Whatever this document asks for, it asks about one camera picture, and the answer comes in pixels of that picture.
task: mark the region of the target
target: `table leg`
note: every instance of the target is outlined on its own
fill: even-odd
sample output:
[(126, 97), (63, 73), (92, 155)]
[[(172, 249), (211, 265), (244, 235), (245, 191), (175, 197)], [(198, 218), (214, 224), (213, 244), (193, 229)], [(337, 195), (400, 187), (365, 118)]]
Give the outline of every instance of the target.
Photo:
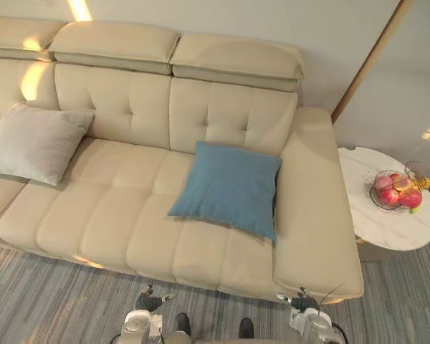
[(365, 240), (357, 237), (357, 249), (360, 261), (370, 261), (370, 260), (385, 260), (392, 257), (398, 251), (392, 249), (384, 249), (366, 242)]

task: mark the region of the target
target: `throw pillow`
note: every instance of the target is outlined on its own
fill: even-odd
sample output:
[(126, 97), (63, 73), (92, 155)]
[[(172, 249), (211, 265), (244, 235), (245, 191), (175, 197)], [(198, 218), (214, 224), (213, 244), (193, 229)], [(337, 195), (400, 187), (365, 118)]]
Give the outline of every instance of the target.
[(0, 119), (0, 173), (57, 185), (93, 116), (16, 104)]
[(168, 215), (228, 224), (276, 239), (275, 176), (282, 159), (198, 141), (183, 193)]

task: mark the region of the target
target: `marble tabletop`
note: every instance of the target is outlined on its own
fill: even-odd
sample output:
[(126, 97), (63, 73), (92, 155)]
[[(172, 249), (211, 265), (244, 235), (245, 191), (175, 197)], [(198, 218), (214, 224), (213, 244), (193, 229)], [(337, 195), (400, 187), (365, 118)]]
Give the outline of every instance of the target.
[(404, 207), (387, 211), (371, 201), (369, 192), (376, 174), (382, 170), (404, 173), (402, 163), (386, 154), (362, 147), (354, 150), (339, 148), (339, 159), (358, 237), (396, 251), (418, 249), (430, 242), (428, 191), (422, 191), (422, 203), (414, 214)]

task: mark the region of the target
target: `wooden trim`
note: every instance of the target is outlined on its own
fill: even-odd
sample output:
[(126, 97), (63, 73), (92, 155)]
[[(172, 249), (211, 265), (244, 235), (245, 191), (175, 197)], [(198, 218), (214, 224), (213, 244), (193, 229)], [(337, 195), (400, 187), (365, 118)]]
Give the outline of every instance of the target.
[(387, 21), (387, 24), (379, 35), (378, 40), (371, 48), (371, 51), (369, 52), (365, 61), (361, 65), (355, 77), (353, 78), (349, 87), (345, 91), (344, 95), (341, 97), (338, 105), (336, 105), (336, 108), (331, 115), (331, 121), (333, 122), (333, 124), (335, 124), (340, 114), (344, 111), (345, 107), (350, 102), (350, 99), (352, 99), (355, 92), (357, 92), (358, 87), (362, 83), (363, 79), (365, 79), (366, 75), (369, 73), (371, 67), (378, 60), (383, 49), (388, 44), (388, 41), (390, 41), (390, 38), (392, 37), (393, 33), (397, 29), (398, 25), (400, 24), (401, 20), (403, 19), (404, 15), (409, 10), (413, 2), (414, 0), (400, 0), (398, 5), (396, 6), (395, 11), (393, 11), (390, 19)]

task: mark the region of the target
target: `striped rug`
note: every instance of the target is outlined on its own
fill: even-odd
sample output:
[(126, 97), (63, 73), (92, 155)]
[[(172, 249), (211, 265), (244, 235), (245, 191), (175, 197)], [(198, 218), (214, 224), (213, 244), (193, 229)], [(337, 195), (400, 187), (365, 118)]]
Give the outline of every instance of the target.
[[(326, 306), (351, 343), (430, 344), (430, 244), (363, 263), (365, 294)], [(0, 343), (109, 343), (149, 279), (0, 249)], [(195, 338), (235, 338), (250, 317), (258, 338), (285, 339), (286, 306), (165, 282), (164, 333), (187, 312)]]

